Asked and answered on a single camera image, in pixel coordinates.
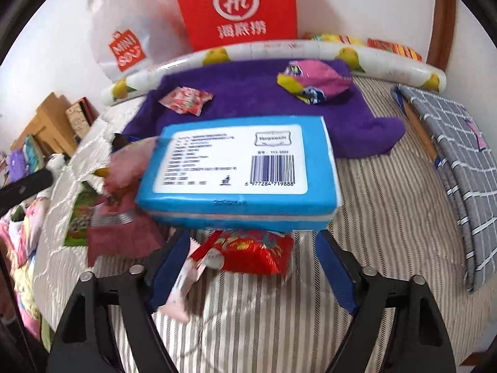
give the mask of white label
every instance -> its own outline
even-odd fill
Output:
[[[211,248],[200,263],[210,269],[221,269],[224,265],[224,255],[215,248]]]
[[[167,146],[153,191],[304,194],[302,129],[261,125],[177,132]]]

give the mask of green package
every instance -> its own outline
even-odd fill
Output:
[[[83,181],[81,185],[83,186],[83,190],[81,190],[76,198],[64,246],[88,245],[88,227],[98,192],[87,181]]]

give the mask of blue box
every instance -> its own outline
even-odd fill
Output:
[[[326,228],[342,198],[322,117],[265,116],[164,128],[137,203],[170,225],[289,232]]]

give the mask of gray checkered mat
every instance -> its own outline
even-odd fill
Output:
[[[466,108],[429,92],[394,87],[409,100],[431,133],[437,172],[458,215],[466,248],[469,290],[495,274],[497,260],[497,168],[494,156]]]

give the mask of screw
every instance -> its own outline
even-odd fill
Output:
[[[376,269],[374,269],[372,266],[365,266],[362,269],[362,273],[367,275],[367,276],[376,276],[378,271]]]
[[[131,275],[139,275],[141,274],[143,271],[145,270],[145,267],[143,265],[140,265],[140,264],[135,264],[133,266],[131,266],[131,268],[129,269],[129,273]]]
[[[412,280],[415,284],[424,285],[426,280],[421,275],[414,275]]]
[[[91,272],[83,272],[80,275],[81,282],[88,282],[89,280],[91,280],[91,278],[93,278],[93,274]]]

